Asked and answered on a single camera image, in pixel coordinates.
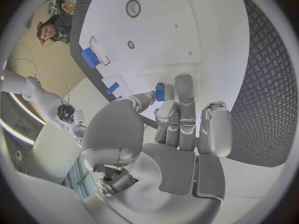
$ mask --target person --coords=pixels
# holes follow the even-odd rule
[[[73,15],[55,14],[46,22],[36,25],[36,36],[41,48],[45,48],[56,41],[69,45]]]

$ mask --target white robot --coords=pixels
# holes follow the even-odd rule
[[[209,104],[196,142],[192,76],[180,74],[174,83],[165,86],[165,101],[155,116],[156,136],[145,145],[139,114],[156,101],[154,91],[109,103],[85,127],[82,111],[45,91],[33,77],[4,70],[0,90],[37,103],[53,125],[67,130],[82,147],[87,169],[103,173],[97,183],[101,192],[84,200],[98,223],[111,223],[105,221],[111,215],[120,224],[212,223],[225,194],[219,158],[232,149],[230,112],[224,102]]]

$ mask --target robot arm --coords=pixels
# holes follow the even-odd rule
[[[22,94],[27,101],[35,102],[43,115],[58,129],[67,130],[81,146],[86,127],[82,111],[76,111],[73,106],[58,95],[44,90],[34,77],[23,77],[11,71],[4,70],[2,74],[1,91]]]

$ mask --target beige wall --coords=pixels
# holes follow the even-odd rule
[[[50,70],[60,70],[64,72],[70,79],[71,89],[73,89],[85,77],[84,73],[77,66],[76,62],[70,55],[70,48],[62,42],[55,42],[46,48],[40,48],[37,43],[35,27],[39,21],[46,21],[50,16],[47,14],[48,2],[44,3],[35,12],[31,28],[22,37],[18,44],[26,45],[33,54],[34,60],[37,64],[37,76],[43,75]],[[27,58],[31,59],[30,53],[26,48],[17,46],[11,53],[11,59]],[[33,64],[29,61],[7,61],[7,68],[22,76],[34,76]],[[63,81],[59,77],[52,77],[45,81],[41,81],[43,88],[49,92],[53,92],[60,97],[67,95],[67,90]],[[32,112],[39,114],[38,107],[32,102],[22,100]]]

